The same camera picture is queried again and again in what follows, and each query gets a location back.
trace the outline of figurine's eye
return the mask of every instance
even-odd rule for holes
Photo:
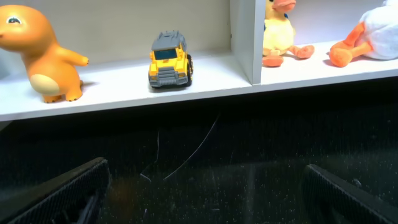
[[[16,16],[11,16],[10,18],[7,19],[7,23],[19,23],[21,24],[21,20],[18,19]]]

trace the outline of yellow toy truck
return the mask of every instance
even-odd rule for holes
[[[179,31],[161,32],[152,44],[149,84],[152,88],[192,84],[193,63]]]

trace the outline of gray truck roof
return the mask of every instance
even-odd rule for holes
[[[185,37],[179,31],[161,32],[152,44],[152,50],[176,48],[180,43],[182,43],[183,50],[185,51],[187,46]]]

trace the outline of yellow belly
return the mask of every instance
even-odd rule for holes
[[[57,96],[60,93],[58,83],[48,76],[34,74],[30,77],[29,81],[33,89],[40,94]]]
[[[264,40],[262,42],[263,53],[267,50],[280,50],[281,54],[293,46],[294,29],[289,21],[268,22],[264,31]]]

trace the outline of truck windshield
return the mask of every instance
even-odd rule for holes
[[[156,60],[165,60],[177,57],[177,51],[175,49],[168,50],[156,50],[155,51],[155,59]]]

